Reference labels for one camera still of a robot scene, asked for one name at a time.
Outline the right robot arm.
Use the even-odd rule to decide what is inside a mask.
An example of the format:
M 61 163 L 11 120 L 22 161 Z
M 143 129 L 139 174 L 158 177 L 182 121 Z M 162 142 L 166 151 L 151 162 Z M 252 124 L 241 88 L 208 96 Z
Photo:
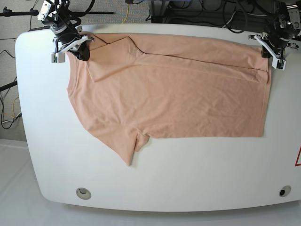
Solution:
M 84 12 L 72 12 L 69 10 L 68 0 L 46 0 L 43 2 L 38 14 L 45 26 L 49 26 L 55 35 L 55 50 L 51 55 L 52 63 L 65 62 L 65 54 L 72 53 L 78 60 L 88 61 L 90 58 L 87 42 L 93 41 L 82 33 L 81 17 L 90 12 L 94 5 L 91 1 Z

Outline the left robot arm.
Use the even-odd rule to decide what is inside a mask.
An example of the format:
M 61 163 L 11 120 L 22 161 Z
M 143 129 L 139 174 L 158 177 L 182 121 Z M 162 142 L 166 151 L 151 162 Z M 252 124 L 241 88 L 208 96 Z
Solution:
M 262 12 L 266 19 L 264 32 L 259 36 L 261 56 L 270 58 L 277 56 L 280 62 L 285 60 L 286 47 L 292 47 L 290 41 L 301 35 L 301 2 L 286 3 L 276 1 L 273 12 L 266 11 L 256 0 L 248 0 Z

